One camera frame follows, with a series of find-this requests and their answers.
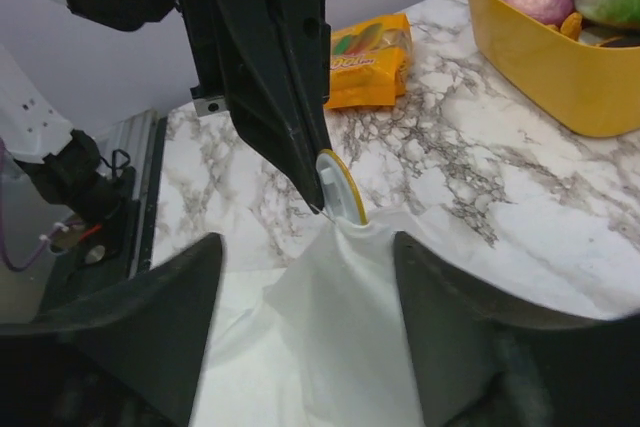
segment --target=white fabric bag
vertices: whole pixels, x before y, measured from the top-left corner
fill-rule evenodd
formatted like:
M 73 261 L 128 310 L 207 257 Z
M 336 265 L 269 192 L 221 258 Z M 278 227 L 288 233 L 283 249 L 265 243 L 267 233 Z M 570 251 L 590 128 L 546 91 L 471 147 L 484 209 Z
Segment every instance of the white fabric bag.
M 399 210 L 367 226 L 337 219 L 264 294 L 253 287 L 253 308 L 228 308 L 223 282 L 192 426 L 424 425 L 393 265 L 400 230 L 433 238 Z

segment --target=snack package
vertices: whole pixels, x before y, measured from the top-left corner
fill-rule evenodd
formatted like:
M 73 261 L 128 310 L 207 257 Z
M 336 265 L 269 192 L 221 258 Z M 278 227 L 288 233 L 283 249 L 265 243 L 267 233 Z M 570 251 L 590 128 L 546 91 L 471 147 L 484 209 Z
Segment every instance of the snack package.
M 395 105 L 406 92 L 411 31 L 405 14 L 383 15 L 331 35 L 326 109 Z

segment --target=marble countertop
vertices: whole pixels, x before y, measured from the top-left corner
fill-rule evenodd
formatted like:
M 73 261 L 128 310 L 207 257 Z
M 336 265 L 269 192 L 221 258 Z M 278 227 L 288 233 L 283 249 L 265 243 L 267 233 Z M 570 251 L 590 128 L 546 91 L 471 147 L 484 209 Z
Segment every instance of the marble countertop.
M 525 298 L 601 318 L 640 307 L 640 132 L 593 140 L 560 126 L 478 53 L 466 0 L 407 14 L 408 94 L 326 114 L 366 207 L 407 207 L 461 268 Z M 154 264 L 215 231 L 227 270 L 285 267 L 326 221 L 228 115 L 171 114 Z

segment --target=purple cable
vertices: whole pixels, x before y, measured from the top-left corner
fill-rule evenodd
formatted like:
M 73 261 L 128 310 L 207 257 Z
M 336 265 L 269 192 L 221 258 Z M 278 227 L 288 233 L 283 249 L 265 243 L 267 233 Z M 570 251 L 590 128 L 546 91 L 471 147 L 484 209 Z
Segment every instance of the purple cable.
M 42 255 L 42 252 L 49 245 L 49 241 L 51 238 L 56 235 L 60 230 L 63 230 L 62 227 L 54 227 L 51 232 L 47 235 L 47 240 L 41 241 L 40 245 L 31 253 L 31 255 L 27 258 L 27 260 L 22 265 L 15 265 L 9 259 L 9 253 L 7 252 L 7 244 L 6 244 L 6 236 L 4 233 L 4 204 L 3 204 L 3 182 L 2 182 L 2 173 L 4 172 L 4 158 L 7 152 L 7 147 L 4 143 L 4 140 L 0 137 L 0 259 L 7 266 L 7 268 L 11 272 L 24 272 L 29 267 L 31 267 L 38 257 Z

